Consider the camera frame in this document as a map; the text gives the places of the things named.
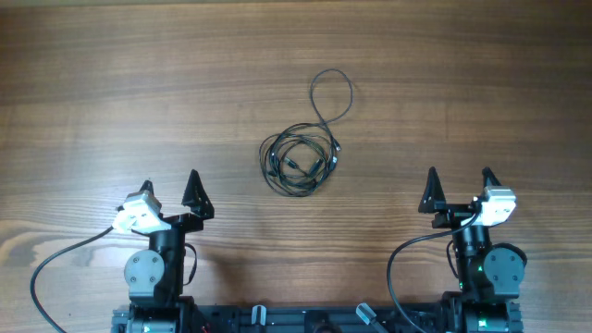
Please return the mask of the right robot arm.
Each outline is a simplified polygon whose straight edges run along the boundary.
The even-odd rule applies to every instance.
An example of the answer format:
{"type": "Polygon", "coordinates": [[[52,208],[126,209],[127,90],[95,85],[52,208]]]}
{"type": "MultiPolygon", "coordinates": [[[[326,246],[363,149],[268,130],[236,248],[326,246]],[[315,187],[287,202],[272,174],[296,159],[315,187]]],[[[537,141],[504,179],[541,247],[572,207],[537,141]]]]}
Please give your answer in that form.
{"type": "Polygon", "coordinates": [[[506,222],[516,207],[514,192],[490,168],[482,170],[483,190],[470,203],[448,203],[438,173],[428,170],[418,211],[433,214],[433,228],[453,232],[459,291],[440,301],[440,332],[519,333],[524,330],[520,295],[527,257],[509,243],[494,244],[489,230],[506,222]]]}

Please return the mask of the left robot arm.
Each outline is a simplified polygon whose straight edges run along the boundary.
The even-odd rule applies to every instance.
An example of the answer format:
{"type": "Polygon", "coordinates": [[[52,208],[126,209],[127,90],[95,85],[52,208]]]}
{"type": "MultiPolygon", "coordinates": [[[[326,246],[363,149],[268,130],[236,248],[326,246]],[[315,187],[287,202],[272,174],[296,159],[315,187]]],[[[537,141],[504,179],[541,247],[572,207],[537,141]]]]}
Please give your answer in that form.
{"type": "Polygon", "coordinates": [[[199,173],[192,170],[181,204],[188,213],[163,216],[162,204],[154,195],[154,186],[146,180],[129,194],[118,209],[113,227],[148,238],[146,250],[134,253],[124,267],[129,287],[129,308],[114,312],[113,332],[208,332],[209,323],[198,310],[192,296],[183,288],[184,258],[194,247],[186,235],[204,229],[204,221],[215,215],[199,173]]]}

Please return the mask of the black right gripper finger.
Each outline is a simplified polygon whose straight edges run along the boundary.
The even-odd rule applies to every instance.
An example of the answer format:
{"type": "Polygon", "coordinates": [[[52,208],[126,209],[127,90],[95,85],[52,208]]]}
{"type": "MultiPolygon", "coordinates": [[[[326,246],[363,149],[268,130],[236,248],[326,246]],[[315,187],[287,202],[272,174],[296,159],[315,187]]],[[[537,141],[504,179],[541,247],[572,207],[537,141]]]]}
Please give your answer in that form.
{"type": "Polygon", "coordinates": [[[446,209],[446,197],[434,166],[428,170],[425,191],[418,205],[418,212],[432,214],[446,209]]]}
{"type": "Polygon", "coordinates": [[[500,186],[501,183],[493,173],[490,167],[486,166],[482,169],[483,187],[500,186]]]}

